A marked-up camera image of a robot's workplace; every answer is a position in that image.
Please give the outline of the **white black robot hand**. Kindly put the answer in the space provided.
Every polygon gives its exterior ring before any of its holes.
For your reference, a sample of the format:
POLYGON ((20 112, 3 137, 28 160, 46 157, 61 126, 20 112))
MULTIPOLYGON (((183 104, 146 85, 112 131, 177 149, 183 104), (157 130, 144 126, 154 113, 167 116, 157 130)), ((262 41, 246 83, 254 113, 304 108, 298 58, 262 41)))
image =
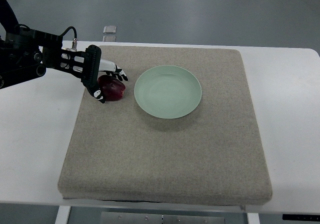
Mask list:
POLYGON ((119 81, 128 81, 128 77, 121 67, 112 61, 101 59, 101 55, 102 51, 96 45, 90 45, 85 49, 81 82, 92 97, 104 104, 106 98, 98 84, 99 72, 115 77, 119 81))

